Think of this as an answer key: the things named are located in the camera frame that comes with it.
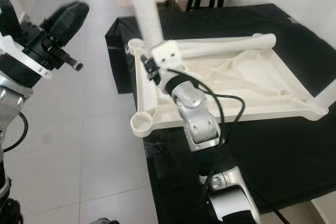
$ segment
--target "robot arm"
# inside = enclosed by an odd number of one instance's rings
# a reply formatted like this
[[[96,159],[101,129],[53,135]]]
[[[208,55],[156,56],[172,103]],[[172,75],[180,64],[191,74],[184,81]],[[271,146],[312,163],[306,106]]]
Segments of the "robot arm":
[[[211,216],[225,223],[230,220],[239,223],[237,219],[242,218],[245,221],[242,223],[260,224],[258,210],[224,143],[223,124],[221,129],[209,112],[204,93],[196,88],[199,82],[183,74],[183,60],[176,42],[163,40],[155,1],[134,0],[134,7],[148,48],[147,55],[141,56],[141,60],[149,80],[171,96],[184,121],[190,150],[200,167],[200,181],[207,188],[206,203]],[[221,105],[219,102],[217,105],[224,121]]]
[[[225,145],[221,128],[208,110],[204,92],[198,89],[200,82],[183,74],[176,42],[154,47],[151,57],[142,55],[141,60],[149,80],[171,96],[184,121],[186,139],[199,166],[200,182],[206,188],[210,216],[223,223],[239,223],[237,220],[243,219],[243,223],[260,224],[258,210]]]
[[[10,179],[5,175],[2,143],[6,129],[17,117],[33,86],[51,78],[51,71],[64,63],[75,70],[82,63],[63,49],[82,26],[89,6],[73,2],[58,9],[40,26],[19,23],[9,0],[0,0],[0,223],[20,223],[17,201],[8,199]]]

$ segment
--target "black table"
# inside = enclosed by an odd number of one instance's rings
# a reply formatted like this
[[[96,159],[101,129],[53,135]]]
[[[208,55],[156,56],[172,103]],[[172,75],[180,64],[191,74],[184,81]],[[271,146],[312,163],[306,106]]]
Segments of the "black table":
[[[336,51],[273,4],[178,13],[162,20],[165,39],[215,38],[274,33],[275,52],[312,95],[336,78]],[[126,73],[119,83],[133,92],[134,59],[128,40],[140,38],[134,17],[118,18],[107,34],[112,69]],[[144,139],[160,224],[207,223],[198,171],[183,129],[157,130]],[[336,190],[336,104],[317,122],[287,118],[239,122],[230,148],[251,187],[277,208]],[[260,211],[265,203],[251,190]]]

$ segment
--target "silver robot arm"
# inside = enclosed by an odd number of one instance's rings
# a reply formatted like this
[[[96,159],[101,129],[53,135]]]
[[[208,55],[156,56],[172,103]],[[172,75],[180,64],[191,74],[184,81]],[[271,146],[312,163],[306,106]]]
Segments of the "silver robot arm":
[[[184,121],[186,139],[201,168],[200,182],[206,183],[206,203],[211,215],[224,223],[245,218],[251,220],[245,223],[260,224],[257,207],[225,140],[221,140],[221,128],[209,112],[204,92],[196,88],[194,78],[178,74],[184,72],[184,66],[176,42],[154,47],[150,57],[143,55],[141,60],[148,78],[171,96]],[[217,157],[218,162],[210,164]]]

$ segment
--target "white tile floor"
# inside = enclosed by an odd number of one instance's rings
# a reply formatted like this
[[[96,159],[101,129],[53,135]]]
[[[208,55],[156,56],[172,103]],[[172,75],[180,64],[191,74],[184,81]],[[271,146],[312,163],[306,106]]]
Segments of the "white tile floor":
[[[61,4],[73,0],[37,0],[32,20],[39,23]],[[90,13],[66,50],[85,64],[82,72],[63,66],[42,80],[23,112],[30,123],[27,139],[5,155],[13,179],[12,194],[22,203],[26,223],[88,224],[97,218],[121,224],[155,224],[157,218],[142,141],[131,133],[133,96],[118,95],[104,35],[117,16],[117,0],[83,0]],[[20,136],[17,119],[7,145]],[[309,222],[302,208],[283,211],[294,223]],[[304,217],[298,218],[295,213]],[[274,214],[264,223],[279,223]]]

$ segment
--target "floor tile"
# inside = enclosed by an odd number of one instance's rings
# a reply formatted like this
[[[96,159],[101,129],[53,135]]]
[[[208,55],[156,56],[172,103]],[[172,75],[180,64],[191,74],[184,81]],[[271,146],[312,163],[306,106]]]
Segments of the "floor tile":
[[[130,126],[134,113],[131,109],[84,119],[81,201],[148,185],[143,142]]]
[[[84,82],[84,116],[102,115],[127,108],[135,109],[133,94],[118,94],[110,68],[86,72]]]
[[[87,41],[90,43],[85,45],[85,59],[84,59],[84,73],[88,73],[91,76],[98,76],[104,78],[103,74],[111,76],[111,63],[107,44],[105,40],[105,34],[102,28],[91,26],[90,31],[92,35],[88,35]]]
[[[88,224],[103,217],[117,220],[120,224],[157,224],[158,222],[148,187],[80,204],[80,224]]]
[[[297,204],[280,210],[282,215],[290,222],[295,224],[317,224],[313,220],[304,204]],[[261,215],[262,224],[283,224],[279,217],[271,212]]]
[[[82,120],[31,125],[22,144],[5,153],[5,169],[13,180],[10,196],[20,201],[24,213],[79,202],[81,127]],[[11,128],[6,141],[6,146],[14,142]]]
[[[41,79],[34,94],[24,104],[23,112],[30,114],[35,125],[61,122],[82,117],[83,73],[54,72],[50,80]]]
[[[79,204],[40,212],[27,216],[24,220],[26,224],[77,224],[79,223]]]

